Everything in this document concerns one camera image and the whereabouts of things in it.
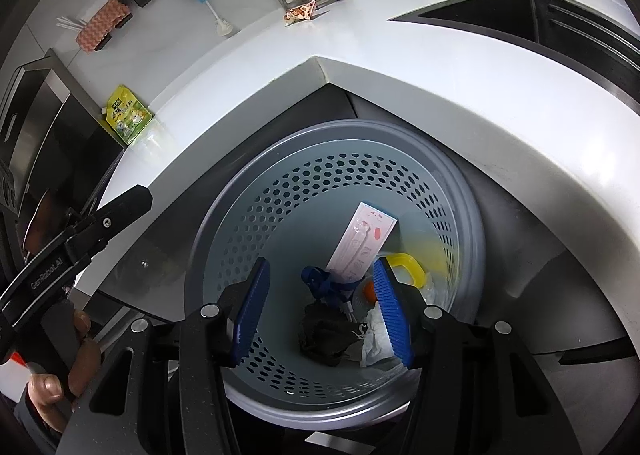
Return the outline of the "person's left hand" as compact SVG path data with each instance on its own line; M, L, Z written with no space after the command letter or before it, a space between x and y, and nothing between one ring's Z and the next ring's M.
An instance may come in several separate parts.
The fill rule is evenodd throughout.
M81 345L68 373L67 386L76 402L98 373L101 367L101 352L99 345L88 336L91 319L84 311L74 311L74 326L79 333ZM32 374L27 392L43 421L53 430L62 432L68 423L68 418L62 411L62 403L68 404L70 401L66 399L58 377L50 374Z

